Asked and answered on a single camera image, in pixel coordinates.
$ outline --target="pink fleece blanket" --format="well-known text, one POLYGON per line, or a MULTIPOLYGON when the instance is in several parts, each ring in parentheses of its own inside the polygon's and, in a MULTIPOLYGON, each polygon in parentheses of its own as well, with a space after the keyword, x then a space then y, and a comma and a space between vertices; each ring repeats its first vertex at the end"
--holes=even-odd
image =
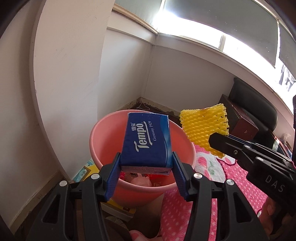
MULTIPOLYGON (((246 179, 247 172, 235 159, 225 156, 220 159, 204 148, 195 146, 196 164, 194 170, 202 173, 210 180, 224 182, 233 179, 241 189, 252 208, 258 213, 267 195, 246 179)), ((192 202, 186 202, 177 189, 165 193, 161 210, 161 235, 163 241, 183 241, 191 213, 192 202)), ((212 199, 212 214, 209 241, 216 238, 217 201, 212 199)))

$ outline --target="wooden box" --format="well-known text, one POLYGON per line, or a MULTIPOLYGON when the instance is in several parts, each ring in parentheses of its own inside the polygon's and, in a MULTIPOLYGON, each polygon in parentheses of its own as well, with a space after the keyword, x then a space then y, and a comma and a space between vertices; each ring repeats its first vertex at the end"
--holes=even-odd
POLYGON ((226 95, 222 95, 219 103, 226 107, 229 134, 245 141, 250 141, 258 132, 258 128, 251 118, 237 104, 231 102, 226 95))

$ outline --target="tempo tissue pack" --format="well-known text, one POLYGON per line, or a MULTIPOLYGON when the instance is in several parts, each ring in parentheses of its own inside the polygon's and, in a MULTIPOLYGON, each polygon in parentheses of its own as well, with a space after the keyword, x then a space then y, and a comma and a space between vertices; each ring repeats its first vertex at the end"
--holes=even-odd
POLYGON ((169 175, 173 156, 168 116, 129 113, 120 162, 124 172, 169 175))

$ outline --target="black chair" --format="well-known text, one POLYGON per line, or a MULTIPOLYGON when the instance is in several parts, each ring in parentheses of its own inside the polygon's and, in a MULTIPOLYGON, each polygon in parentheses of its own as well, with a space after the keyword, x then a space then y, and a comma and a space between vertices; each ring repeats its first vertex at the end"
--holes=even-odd
POLYGON ((229 99, 239 105, 258 127, 258 133, 252 142, 285 155, 273 135, 278 121, 276 108, 257 90, 239 78, 234 78, 229 99))

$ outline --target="pink bucket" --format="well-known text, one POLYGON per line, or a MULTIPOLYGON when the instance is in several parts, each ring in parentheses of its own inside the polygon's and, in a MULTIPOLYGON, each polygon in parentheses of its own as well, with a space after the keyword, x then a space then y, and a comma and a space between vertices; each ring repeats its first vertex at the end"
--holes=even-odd
MULTIPOLYGON (((94 163, 99 169, 103 165, 111 163, 115 154, 122 151, 129 112, 147 111, 116 111, 106 115, 92 129, 89 139, 90 152, 94 163)), ((172 150, 177 152, 182 162, 194 166, 194 145, 188 140, 183 130, 172 121, 170 121, 170 136, 172 150)), ((163 186, 160 187, 142 187, 119 179, 112 199, 123 207, 144 206, 167 190, 177 187, 173 173, 164 176, 162 184, 163 186)))

